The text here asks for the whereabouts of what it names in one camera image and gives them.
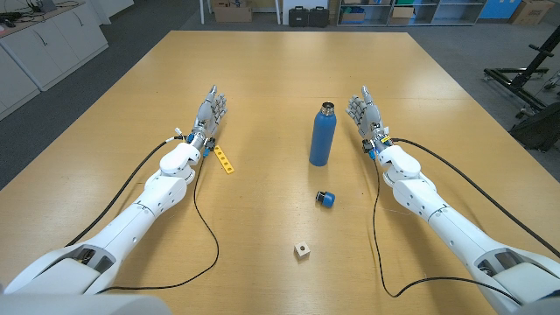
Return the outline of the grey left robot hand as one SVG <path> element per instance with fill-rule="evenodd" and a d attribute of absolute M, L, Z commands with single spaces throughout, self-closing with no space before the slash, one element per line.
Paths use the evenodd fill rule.
<path fill-rule="evenodd" d="M 227 111 L 225 95 L 218 94 L 217 86 L 213 85 L 199 107 L 192 127 L 192 133 L 201 133 L 206 138 L 214 137 Z"/>

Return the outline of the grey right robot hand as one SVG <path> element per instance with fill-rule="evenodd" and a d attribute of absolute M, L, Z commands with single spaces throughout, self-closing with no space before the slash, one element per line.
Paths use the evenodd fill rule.
<path fill-rule="evenodd" d="M 353 95 L 348 101 L 346 113 L 353 119 L 364 140 L 384 137 L 389 131 L 384 126 L 379 108 L 366 86 L 361 88 L 361 93 L 362 98 Z"/>

